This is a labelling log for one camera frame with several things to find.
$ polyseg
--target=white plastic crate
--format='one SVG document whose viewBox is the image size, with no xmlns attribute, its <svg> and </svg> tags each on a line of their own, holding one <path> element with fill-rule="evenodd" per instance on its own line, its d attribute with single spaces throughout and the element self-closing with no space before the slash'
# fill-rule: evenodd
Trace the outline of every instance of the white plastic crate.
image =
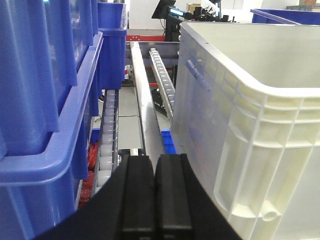
<svg viewBox="0 0 320 240">
<path fill-rule="evenodd" d="M 320 27 L 184 22 L 171 133 L 245 240 L 320 239 Z"/>
</svg>

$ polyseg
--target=crate handle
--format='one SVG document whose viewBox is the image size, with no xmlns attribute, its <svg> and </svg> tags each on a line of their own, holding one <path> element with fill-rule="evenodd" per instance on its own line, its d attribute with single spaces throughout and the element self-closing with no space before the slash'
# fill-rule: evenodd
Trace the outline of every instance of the crate handle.
<svg viewBox="0 0 320 240">
<path fill-rule="evenodd" d="M 199 82 L 200 86 L 206 91 L 210 92 L 211 87 L 208 84 L 208 82 L 205 80 L 204 76 L 201 75 L 201 73 L 198 71 L 198 69 L 195 67 L 191 59 L 186 61 L 185 63 L 186 68 L 189 69 L 190 73 L 195 77 L 195 79 Z"/>
</svg>

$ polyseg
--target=monitor screen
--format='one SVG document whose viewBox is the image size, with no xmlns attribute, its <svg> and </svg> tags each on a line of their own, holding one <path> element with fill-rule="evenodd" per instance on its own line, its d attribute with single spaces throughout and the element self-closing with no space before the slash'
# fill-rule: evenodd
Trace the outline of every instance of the monitor screen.
<svg viewBox="0 0 320 240">
<path fill-rule="evenodd" d="M 167 6 L 174 6 L 176 3 L 176 0 L 160 0 L 158 5 L 156 6 L 154 13 L 152 15 L 152 19 L 164 19 L 166 17 L 166 13 L 164 12 L 164 9 Z"/>
</svg>

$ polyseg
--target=floor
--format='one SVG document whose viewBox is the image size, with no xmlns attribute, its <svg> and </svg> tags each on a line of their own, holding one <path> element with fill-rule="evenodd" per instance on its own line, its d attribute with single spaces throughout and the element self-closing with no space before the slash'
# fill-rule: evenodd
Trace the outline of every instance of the floor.
<svg viewBox="0 0 320 240">
<path fill-rule="evenodd" d="M 99 114 L 103 103 L 99 101 Z M 169 129 L 166 116 L 156 111 L 161 130 Z M 140 149 L 142 147 L 138 101 L 135 87 L 122 87 L 119 90 L 118 149 Z M 95 117 L 93 128 L 100 128 L 100 117 Z"/>
</svg>

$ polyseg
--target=blue bin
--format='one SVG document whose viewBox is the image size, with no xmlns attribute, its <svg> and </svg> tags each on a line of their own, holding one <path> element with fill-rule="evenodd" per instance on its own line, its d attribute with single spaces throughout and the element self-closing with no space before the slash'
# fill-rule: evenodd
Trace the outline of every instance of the blue bin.
<svg viewBox="0 0 320 240">
<path fill-rule="evenodd" d="M 98 2 L 97 10 L 98 30 L 103 33 L 99 81 L 102 89 L 117 90 L 125 80 L 126 8 L 123 3 Z"/>
<path fill-rule="evenodd" d="M 320 12 L 252 9 L 253 23 L 320 25 Z"/>
<path fill-rule="evenodd" d="M 176 148 L 174 145 L 174 141 L 171 137 L 171 133 L 170 130 L 168 129 L 164 129 L 161 131 L 161 135 L 162 135 L 162 139 L 163 139 L 163 143 L 164 143 L 164 147 L 165 147 L 165 152 L 167 154 L 176 154 Z"/>
<path fill-rule="evenodd" d="M 0 1 L 0 159 L 39 154 L 60 131 L 59 114 L 93 44 L 95 4 Z"/>
<path fill-rule="evenodd" d="M 32 239 L 76 210 L 77 182 L 88 177 L 87 124 L 97 110 L 92 100 L 102 42 L 100 33 L 88 48 L 78 85 L 70 89 L 59 115 L 59 132 L 52 133 L 45 151 L 0 160 L 0 239 Z"/>
</svg>

